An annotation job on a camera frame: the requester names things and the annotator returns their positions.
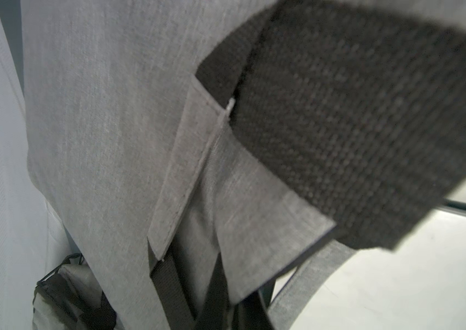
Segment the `grey laptop bag with strap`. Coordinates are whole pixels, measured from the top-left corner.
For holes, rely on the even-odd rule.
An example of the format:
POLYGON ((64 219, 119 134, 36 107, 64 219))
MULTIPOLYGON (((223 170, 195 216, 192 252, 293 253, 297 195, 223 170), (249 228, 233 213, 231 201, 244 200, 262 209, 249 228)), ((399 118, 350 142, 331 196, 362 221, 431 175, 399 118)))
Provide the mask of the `grey laptop bag with strap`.
POLYGON ((60 265, 37 282, 32 328, 117 328, 117 314, 83 254, 68 255, 60 265))

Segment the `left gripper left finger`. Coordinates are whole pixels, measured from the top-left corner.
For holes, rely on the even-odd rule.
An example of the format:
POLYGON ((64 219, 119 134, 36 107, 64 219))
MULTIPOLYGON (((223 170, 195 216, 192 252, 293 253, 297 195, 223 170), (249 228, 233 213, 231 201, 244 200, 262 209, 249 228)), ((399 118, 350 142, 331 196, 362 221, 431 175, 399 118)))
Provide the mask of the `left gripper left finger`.
POLYGON ((228 328, 229 297, 221 254, 218 254, 208 291, 194 330, 224 330, 228 328))

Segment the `grey laptop sleeve back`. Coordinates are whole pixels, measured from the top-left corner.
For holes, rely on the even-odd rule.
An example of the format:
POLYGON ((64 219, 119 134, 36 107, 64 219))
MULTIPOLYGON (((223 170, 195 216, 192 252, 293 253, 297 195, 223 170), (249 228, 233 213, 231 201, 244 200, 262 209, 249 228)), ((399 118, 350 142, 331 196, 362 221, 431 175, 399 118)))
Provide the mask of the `grey laptop sleeve back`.
POLYGON ((270 318, 330 243, 393 250, 466 181, 466 1, 23 1, 22 27, 29 175, 117 329, 193 329, 218 254, 227 329, 253 292, 270 318))

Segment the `silver laptop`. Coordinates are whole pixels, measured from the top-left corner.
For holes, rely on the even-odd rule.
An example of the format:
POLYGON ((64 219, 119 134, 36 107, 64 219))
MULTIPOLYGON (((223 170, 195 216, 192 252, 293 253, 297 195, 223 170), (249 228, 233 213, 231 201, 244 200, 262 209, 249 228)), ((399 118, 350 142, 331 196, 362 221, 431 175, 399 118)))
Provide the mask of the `silver laptop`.
POLYGON ((334 242, 276 284, 277 329, 466 329, 466 183, 394 251, 334 242))

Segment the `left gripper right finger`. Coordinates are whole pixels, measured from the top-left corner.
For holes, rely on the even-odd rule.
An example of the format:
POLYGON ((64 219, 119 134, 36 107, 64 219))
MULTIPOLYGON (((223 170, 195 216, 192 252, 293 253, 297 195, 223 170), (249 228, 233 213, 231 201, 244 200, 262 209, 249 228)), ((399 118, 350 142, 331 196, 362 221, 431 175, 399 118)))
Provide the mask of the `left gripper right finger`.
POLYGON ((274 330, 263 296, 255 291, 236 306, 237 330, 274 330))

